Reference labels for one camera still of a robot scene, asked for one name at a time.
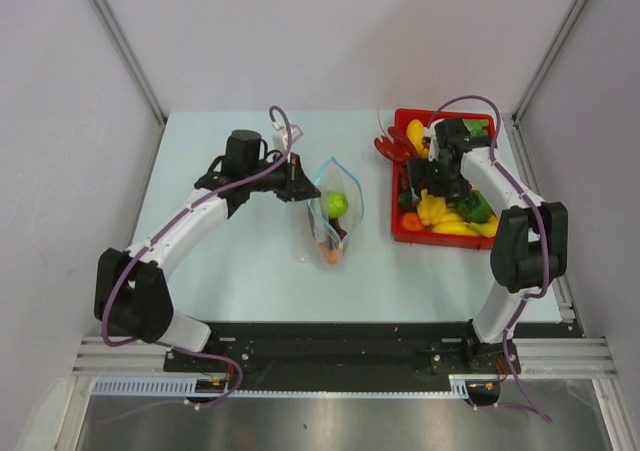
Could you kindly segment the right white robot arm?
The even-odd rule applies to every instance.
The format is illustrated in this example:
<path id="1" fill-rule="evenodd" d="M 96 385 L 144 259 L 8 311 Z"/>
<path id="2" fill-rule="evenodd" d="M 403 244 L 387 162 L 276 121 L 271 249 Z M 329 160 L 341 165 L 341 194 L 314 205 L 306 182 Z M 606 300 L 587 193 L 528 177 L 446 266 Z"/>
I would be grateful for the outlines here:
<path id="1" fill-rule="evenodd" d="M 407 163 L 414 194 L 460 203 L 477 189 L 498 218 L 490 253 L 494 284 L 461 337 L 460 361 L 472 373 L 513 363 L 510 350 L 526 305 L 546 296 L 567 268 L 568 211 L 527 188 L 501 163 L 496 139 L 474 136 L 460 118 L 431 119 L 429 155 Z"/>

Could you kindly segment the yellow bell pepper toy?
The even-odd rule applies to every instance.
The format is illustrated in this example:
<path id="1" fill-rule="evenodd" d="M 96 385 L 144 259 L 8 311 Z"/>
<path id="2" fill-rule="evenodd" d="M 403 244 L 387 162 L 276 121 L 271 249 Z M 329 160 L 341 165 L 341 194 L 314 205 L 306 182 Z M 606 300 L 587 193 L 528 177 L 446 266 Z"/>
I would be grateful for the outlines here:
<path id="1" fill-rule="evenodd" d="M 426 190 L 421 192 L 421 199 L 416 206 L 418 217 L 425 227 L 438 224 L 447 210 L 444 197 L 433 196 Z"/>

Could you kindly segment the light green apple toy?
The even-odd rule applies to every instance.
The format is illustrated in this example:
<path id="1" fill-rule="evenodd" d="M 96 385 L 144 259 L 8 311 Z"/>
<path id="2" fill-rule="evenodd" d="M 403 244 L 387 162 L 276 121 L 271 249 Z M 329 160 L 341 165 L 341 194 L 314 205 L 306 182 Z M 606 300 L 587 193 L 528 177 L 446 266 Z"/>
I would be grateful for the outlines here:
<path id="1" fill-rule="evenodd" d="M 338 219 L 348 211 L 349 201 L 344 193 L 330 191 L 326 208 L 329 219 Z"/>

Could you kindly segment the clear blue zip bag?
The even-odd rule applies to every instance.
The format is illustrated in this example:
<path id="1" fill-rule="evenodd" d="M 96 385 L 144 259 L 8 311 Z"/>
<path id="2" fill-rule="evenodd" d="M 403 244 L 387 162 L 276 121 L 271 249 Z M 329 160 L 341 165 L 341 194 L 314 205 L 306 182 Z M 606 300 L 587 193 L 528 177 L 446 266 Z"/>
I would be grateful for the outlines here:
<path id="1" fill-rule="evenodd" d="M 361 183 L 335 157 L 320 166 L 312 183 L 320 197 L 295 213 L 294 256 L 320 268 L 340 266 L 364 219 Z"/>

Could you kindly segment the papaya slice toy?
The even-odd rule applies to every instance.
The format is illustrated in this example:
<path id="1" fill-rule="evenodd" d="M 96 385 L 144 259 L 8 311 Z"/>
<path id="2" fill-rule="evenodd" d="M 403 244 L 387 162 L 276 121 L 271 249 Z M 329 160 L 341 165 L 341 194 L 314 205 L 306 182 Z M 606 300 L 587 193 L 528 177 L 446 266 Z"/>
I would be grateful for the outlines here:
<path id="1" fill-rule="evenodd" d="M 338 218 L 330 218 L 316 233 L 316 243 L 324 260 L 329 265 L 338 264 L 346 250 L 348 233 Z"/>

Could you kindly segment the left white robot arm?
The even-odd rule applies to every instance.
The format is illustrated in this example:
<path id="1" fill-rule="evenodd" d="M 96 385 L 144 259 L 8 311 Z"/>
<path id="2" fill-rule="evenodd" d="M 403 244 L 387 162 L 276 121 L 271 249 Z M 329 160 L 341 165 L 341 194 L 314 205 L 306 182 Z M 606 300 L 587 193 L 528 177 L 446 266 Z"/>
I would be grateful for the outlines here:
<path id="1" fill-rule="evenodd" d="M 252 194 L 272 192 L 283 202 L 319 197 L 305 175 L 293 143 L 302 135 L 296 125 L 282 125 L 273 148 L 252 130 L 235 130 L 225 152 L 195 182 L 179 210 L 156 232 L 124 251 L 109 248 L 97 265 L 94 315 L 105 343 L 115 347 L 140 340 L 186 350 L 197 369 L 214 368 L 220 345 L 210 327 L 177 311 L 168 279 L 196 245 L 230 219 Z M 111 332 L 124 334 L 119 342 Z"/>

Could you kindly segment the yellow corn toy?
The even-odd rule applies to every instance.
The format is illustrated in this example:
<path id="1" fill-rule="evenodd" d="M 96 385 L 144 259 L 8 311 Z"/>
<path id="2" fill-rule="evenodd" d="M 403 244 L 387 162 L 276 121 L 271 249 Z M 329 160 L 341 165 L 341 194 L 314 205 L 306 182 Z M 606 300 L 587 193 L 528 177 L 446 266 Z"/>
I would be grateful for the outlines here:
<path id="1" fill-rule="evenodd" d="M 424 135 L 424 125 L 420 120 L 414 119 L 408 123 L 406 137 L 419 157 L 426 158 L 429 155 L 429 146 Z"/>

